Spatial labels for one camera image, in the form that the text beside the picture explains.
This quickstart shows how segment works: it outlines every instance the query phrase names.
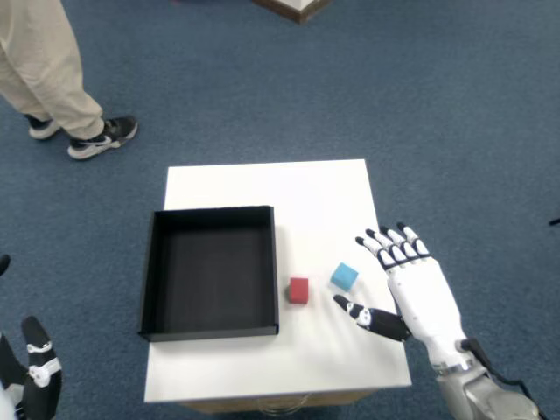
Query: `beige pants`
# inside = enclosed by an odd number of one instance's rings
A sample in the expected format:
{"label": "beige pants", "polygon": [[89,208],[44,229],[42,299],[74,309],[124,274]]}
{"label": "beige pants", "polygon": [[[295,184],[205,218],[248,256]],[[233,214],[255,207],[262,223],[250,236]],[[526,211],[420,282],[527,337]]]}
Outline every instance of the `beige pants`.
{"label": "beige pants", "polygon": [[82,82],[80,52],[60,0],[0,0],[0,94],[19,112],[54,119],[70,136],[103,130]]}

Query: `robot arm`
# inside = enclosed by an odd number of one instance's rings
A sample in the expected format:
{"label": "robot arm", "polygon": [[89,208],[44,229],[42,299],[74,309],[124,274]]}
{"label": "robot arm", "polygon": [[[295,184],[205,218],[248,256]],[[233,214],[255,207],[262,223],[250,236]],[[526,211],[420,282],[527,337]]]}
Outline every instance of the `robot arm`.
{"label": "robot arm", "polygon": [[401,315],[368,309],[341,295],[334,297],[335,302],[358,326],[372,333],[401,341],[412,335],[422,341],[438,374],[442,395],[457,420],[545,418],[527,396],[494,383],[491,375],[504,378],[495,373],[478,341],[465,336],[459,308],[438,262],[410,227],[397,226],[402,234],[386,228],[382,233],[368,229],[367,238],[356,241],[387,273],[388,287]]}
{"label": "robot arm", "polygon": [[[9,262],[9,258],[0,257],[0,276]],[[10,343],[0,333],[0,419],[51,420],[62,387],[60,362],[51,339],[36,318],[24,319],[21,328],[29,368],[19,363]]]}

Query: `blue carpet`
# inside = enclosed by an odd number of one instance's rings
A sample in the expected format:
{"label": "blue carpet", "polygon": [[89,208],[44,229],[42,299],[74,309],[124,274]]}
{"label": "blue carpet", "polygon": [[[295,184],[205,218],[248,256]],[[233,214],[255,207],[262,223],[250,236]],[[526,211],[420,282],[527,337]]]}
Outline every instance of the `blue carpet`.
{"label": "blue carpet", "polygon": [[[560,415],[557,0],[334,0],[304,26],[249,0],[65,6],[87,90],[141,129],[76,163],[0,102],[0,328],[21,357],[25,315],[54,337],[57,418],[214,418],[143,403],[137,310],[168,166],[341,158],[367,159],[380,223],[423,235],[466,333]],[[412,388],[293,418],[450,418],[423,347],[407,348]]]}

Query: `black box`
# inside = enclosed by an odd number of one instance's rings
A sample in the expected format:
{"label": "black box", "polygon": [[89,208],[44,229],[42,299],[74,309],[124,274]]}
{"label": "black box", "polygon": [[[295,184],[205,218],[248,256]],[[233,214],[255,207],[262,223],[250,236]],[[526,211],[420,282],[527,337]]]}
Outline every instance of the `black box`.
{"label": "black box", "polygon": [[148,341],[278,334],[273,207],[155,212],[138,333]]}

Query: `shoe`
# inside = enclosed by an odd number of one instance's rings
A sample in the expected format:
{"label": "shoe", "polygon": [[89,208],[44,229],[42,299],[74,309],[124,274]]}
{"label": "shoe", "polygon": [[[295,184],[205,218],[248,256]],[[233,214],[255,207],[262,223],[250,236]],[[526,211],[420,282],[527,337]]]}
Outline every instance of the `shoe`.
{"label": "shoe", "polygon": [[46,140],[60,130],[60,126],[54,120],[40,121],[34,116],[26,115],[29,121],[29,135],[37,140]]}
{"label": "shoe", "polygon": [[68,154],[77,160],[90,159],[109,149],[117,149],[128,142],[138,130],[134,116],[122,116],[105,121],[105,128],[99,136],[80,140],[72,138]]}

